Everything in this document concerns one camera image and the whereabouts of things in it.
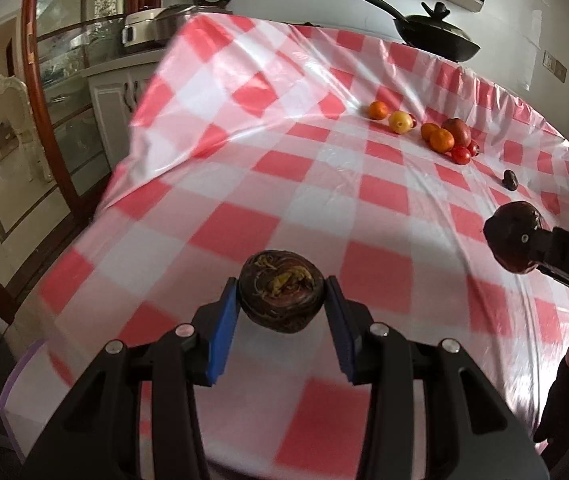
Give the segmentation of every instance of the red cherry tomato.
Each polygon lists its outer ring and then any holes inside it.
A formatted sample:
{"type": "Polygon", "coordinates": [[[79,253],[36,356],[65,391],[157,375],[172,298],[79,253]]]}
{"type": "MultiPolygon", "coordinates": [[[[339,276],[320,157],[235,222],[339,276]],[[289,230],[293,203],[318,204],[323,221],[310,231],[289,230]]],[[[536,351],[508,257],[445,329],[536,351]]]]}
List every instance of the red cherry tomato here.
{"type": "Polygon", "coordinates": [[[456,164],[469,164],[471,153],[464,146],[454,146],[451,150],[451,158],[456,164]]]}
{"type": "Polygon", "coordinates": [[[469,143],[469,146],[467,146],[467,149],[469,150],[469,153],[471,153],[471,156],[476,156],[481,152],[481,147],[478,146],[478,143],[475,140],[472,140],[469,143]]]}

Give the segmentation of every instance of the purple edge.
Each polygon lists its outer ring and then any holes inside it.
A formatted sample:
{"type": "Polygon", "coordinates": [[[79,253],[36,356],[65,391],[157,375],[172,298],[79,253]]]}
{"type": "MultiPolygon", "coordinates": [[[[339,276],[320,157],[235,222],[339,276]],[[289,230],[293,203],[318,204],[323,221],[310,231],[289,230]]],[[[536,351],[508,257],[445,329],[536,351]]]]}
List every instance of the purple edge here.
{"type": "Polygon", "coordinates": [[[4,410],[7,406],[7,399],[9,394],[11,393],[11,389],[16,384],[18,380],[18,376],[22,373],[22,370],[26,367],[27,363],[31,360],[31,358],[36,354],[36,352],[40,349],[40,347],[46,342],[46,339],[37,339],[34,341],[31,346],[26,350],[24,355],[20,358],[20,361],[16,364],[16,367],[11,370],[7,378],[7,382],[5,383],[4,387],[2,388],[2,393],[0,394],[0,418],[2,420],[2,424],[5,427],[5,431],[7,432],[7,436],[11,445],[13,446],[16,455],[20,459],[20,462],[24,463],[24,453],[20,449],[18,445],[18,441],[16,440],[16,436],[11,429],[11,426],[8,423],[7,416],[4,413],[4,410]]]}

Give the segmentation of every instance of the wall outlet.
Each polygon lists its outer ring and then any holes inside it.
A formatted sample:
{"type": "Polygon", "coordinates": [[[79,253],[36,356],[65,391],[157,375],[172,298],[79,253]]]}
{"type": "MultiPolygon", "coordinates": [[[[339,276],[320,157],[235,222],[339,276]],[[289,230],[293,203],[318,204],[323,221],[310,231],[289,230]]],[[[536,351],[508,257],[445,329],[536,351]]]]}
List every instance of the wall outlet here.
{"type": "Polygon", "coordinates": [[[560,61],[558,61],[554,56],[549,54],[545,50],[545,56],[543,57],[543,66],[552,74],[554,74],[561,82],[565,82],[567,79],[567,67],[565,67],[560,61]]]}

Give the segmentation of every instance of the white cabinet door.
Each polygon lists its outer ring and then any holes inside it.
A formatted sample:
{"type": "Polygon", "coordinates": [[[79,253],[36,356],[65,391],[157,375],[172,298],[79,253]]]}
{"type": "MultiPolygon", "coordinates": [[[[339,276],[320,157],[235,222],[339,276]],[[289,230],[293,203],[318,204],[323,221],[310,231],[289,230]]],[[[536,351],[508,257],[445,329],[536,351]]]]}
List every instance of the white cabinet door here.
{"type": "Polygon", "coordinates": [[[158,67],[158,63],[149,63],[146,65],[132,66],[129,69],[129,79],[132,84],[132,94],[135,106],[142,102],[144,92],[149,85],[149,81],[153,77],[158,67]]]}
{"type": "Polygon", "coordinates": [[[129,155],[129,121],[133,88],[128,70],[114,70],[89,79],[91,99],[111,168],[129,155]]]}

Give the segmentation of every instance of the white chair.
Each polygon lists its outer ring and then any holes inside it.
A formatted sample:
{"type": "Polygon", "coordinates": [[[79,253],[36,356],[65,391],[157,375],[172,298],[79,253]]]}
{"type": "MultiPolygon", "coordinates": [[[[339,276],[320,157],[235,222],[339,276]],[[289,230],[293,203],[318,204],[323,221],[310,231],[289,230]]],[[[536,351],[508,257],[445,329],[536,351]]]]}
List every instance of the white chair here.
{"type": "Polygon", "coordinates": [[[29,182],[40,173],[45,182],[53,180],[49,162],[37,134],[26,85],[16,76],[0,75],[0,117],[7,118],[20,142],[29,182]]]}

